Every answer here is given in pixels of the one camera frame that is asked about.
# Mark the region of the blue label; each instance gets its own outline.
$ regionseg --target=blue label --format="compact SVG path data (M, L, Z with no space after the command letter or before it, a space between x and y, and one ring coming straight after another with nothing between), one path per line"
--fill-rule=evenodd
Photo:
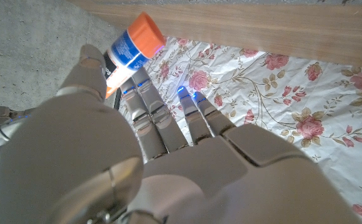
M112 52L123 65L126 65L140 53L130 39L127 31L113 43Z
M139 54L139 56L137 56L137 58L128 65L128 68L138 71L139 68L141 68L148 61L149 59L143 56L143 54Z

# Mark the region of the blue led light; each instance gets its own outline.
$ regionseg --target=blue led light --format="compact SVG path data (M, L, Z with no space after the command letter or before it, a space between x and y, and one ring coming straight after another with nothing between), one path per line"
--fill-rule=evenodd
M182 90L183 90L183 86L181 86L181 87L178 88L177 93L179 93L179 92L182 91Z
M200 103L200 102L202 102L202 101L204 101L204 100L206 100L206 99L205 99L205 98L203 98L203 99L199 100L199 101L198 101L198 103Z
M149 81L149 78L141 83L138 84L139 87L141 87L145 82Z

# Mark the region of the black wire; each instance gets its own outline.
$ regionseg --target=black wire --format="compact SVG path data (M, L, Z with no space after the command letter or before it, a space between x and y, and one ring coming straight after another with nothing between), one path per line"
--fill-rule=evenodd
M114 109L120 109L120 100L121 100L121 89L118 88L116 91L116 98L114 99Z

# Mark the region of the robot finger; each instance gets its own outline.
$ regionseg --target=robot finger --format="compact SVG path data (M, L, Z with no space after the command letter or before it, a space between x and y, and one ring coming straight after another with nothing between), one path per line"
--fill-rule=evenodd
M167 149L161 139L156 126L151 120L149 111L138 94L132 78L127 80L121 87L123 99L131 114L132 125L139 139L144 162L167 154Z
M178 98L183 107L185 120L188 124L193 143L197 144L199 141L210 138L211 133L207 127L206 122L201 116L199 110L196 108L191 96L189 95L185 86L180 86L177 90Z
M177 125L167 105L161 98L156 87L145 68L139 69L132 79L137 83L136 88L145 102L146 108L153 120L160 136L168 150L173 152L182 147L188 146L188 142Z
M215 136L222 135L227 130L236 127L234 123L229 121L229 119L219 112L201 92L197 91L194 93L193 101L206 119L212 133Z

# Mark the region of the glue stick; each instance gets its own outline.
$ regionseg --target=glue stick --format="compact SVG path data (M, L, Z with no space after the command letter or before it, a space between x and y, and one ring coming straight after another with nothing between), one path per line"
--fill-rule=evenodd
M106 98L155 56L164 44L164 37L155 22L142 12L103 55L106 61Z

